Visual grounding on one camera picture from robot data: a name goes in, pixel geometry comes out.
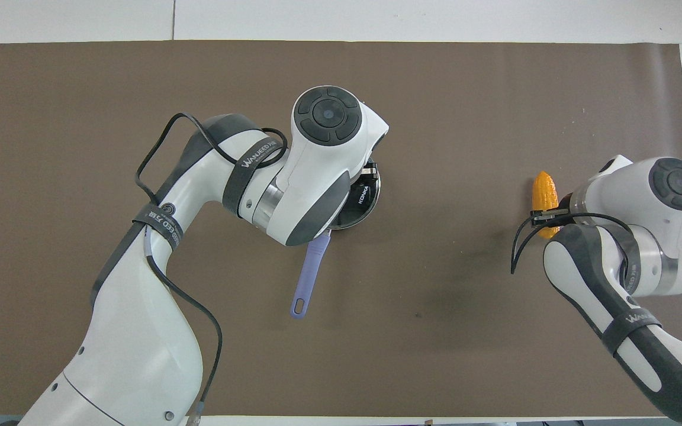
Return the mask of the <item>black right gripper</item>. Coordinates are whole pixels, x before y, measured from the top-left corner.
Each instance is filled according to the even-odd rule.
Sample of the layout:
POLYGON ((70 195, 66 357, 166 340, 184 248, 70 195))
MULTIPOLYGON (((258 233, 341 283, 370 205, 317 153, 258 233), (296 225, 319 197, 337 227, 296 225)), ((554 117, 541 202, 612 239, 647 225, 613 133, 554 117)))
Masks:
POLYGON ((573 224, 571 211, 568 208, 533 210, 530 212, 530 223, 533 227, 553 228, 573 224))

